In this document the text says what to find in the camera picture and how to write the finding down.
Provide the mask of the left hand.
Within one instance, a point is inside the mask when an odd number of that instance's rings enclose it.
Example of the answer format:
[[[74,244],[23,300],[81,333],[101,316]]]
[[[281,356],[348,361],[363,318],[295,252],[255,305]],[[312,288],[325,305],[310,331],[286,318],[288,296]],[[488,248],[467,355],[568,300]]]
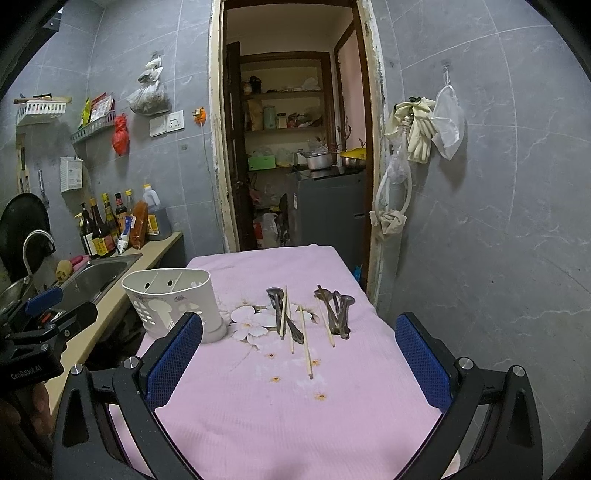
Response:
[[[1,424],[19,425],[22,420],[21,413],[24,413],[26,421],[32,425],[39,436],[51,435],[54,430],[54,421],[50,411],[49,394],[45,384],[37,384],[30,391],[29,397],[30,399],[24,402],[24,407],[19,410],[9,402],[5,394],[2,394]]]

